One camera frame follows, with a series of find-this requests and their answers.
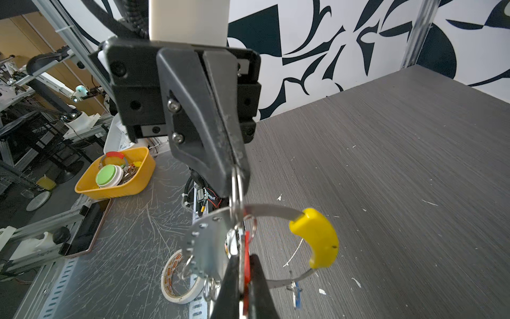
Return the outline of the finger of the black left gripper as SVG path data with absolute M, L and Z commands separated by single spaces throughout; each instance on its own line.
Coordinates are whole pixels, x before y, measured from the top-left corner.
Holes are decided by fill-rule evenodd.
M 159 50 L 156 63 L 165 119 L 170 134 L 183 142 L 171 145 L 173 156 L 200 174 L 212 188 L 221 185 L 219 114 L 203 55 L 194 49 Z
M 240 129 L 237 109 L 237 59 L 226 50 L 210 50 L 203 55 L 207 77 L 219 114 L 221 185 L 216 187 L 222 195 L 232 195 L 232 172 L 240 170 L 241 185 L 250 181 L 250 165 Z

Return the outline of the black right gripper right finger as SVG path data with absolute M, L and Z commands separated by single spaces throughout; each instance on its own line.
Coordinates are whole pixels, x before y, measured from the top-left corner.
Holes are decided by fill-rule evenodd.
M 280 319 L 274 305 L 258 255 L 250 256 L 250 282 L 248 283 L 248 318 Z

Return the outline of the metal keyring with keys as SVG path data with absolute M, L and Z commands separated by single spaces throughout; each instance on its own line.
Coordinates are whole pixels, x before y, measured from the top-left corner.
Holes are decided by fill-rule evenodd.
M 239 258 L 238 275 L 240 288 L 244 286 L 243 256 L 248 245 L 245 239 L 252 240 L 244 228 L 246 220 L 252 220 L 252 230 L 256 231 L 258 218 L 277 217 L 297 221 L 305 213 L 271 204 L 249 204 L 243 202 L 243 182 L 240 168 L 232 169 L 231 196 L 228 207 L 204 214 L 188 229 L 181 244 L 183 265 L 180 277 L 196 276 L 212 285 L 219 284 L 225 277 L 231 256 Z

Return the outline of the blue key tag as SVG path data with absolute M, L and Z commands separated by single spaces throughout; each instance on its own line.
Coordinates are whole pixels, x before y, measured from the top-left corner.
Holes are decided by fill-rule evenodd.
M 295 310 L 301 308 L 301 292 L 299 284 L 295 281 L 292 281 L 286 289 L 292 293 L 292 302 Z

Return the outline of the yellow key tag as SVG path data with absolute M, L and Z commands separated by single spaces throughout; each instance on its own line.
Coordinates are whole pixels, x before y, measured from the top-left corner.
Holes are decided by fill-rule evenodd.
M 311 269 L 329 268 L 339 252 L 339 239 L 329 220 L 319 211 L 307 208 L 289 224 L 290 231 L 311 248 Z

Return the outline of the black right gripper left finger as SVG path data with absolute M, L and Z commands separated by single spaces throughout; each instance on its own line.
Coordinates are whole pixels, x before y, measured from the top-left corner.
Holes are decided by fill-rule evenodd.
M 210 319 L 239 319 L 239 257 L 230 258 Z

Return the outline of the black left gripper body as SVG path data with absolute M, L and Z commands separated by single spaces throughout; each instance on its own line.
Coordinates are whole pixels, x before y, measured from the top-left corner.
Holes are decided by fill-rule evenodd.
M 261 58 L 257 52 L 232 47 L 112 37 L 104 43 L 102 53 L 110 74 L 110 88 L 129 137 L 137 140 L 171 135 L 165 119 L 156 63 L 159 50 L 164 48 L 190 48 L 198 53 L 209 49 L 225 49 L 236 57 L 240 129 L 243 141 L 250 142 L 254 134 L 254 117 L 261 92 L 258 81 Z

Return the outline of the red key tag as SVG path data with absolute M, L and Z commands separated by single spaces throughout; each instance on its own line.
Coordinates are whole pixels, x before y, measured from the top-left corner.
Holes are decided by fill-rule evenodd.
M 240 318 L 248 318 L 248 285 L 250 283 L 250 254 L 249 254 L 250 232 L 245 231 L 240 254 Z

